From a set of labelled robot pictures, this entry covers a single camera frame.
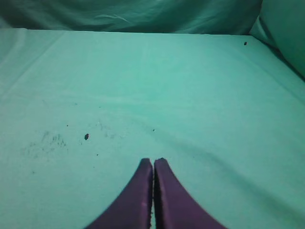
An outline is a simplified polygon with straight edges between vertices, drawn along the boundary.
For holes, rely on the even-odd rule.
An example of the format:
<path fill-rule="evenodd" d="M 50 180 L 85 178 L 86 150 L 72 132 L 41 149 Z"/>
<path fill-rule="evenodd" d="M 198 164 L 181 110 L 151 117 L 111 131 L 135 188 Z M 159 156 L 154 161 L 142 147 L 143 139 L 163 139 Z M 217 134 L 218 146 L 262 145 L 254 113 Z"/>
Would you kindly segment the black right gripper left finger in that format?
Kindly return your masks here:
<path fill-rule="evenodd" d="M 86 228 L 149 229 L 153 201 L 153 167 L 143 158 L 119 196 Z"/>

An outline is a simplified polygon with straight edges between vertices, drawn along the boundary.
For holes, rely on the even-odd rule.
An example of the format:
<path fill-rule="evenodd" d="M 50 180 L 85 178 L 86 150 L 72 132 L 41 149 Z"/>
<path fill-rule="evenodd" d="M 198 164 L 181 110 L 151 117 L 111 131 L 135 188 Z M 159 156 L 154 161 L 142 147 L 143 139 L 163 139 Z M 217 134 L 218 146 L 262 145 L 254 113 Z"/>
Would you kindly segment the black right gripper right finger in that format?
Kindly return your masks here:
<path fill-rule="evenodd" d="M 157 229 L 224 229 L 187 192 L 167 160 L 154 162 L 154 208 Z"/>

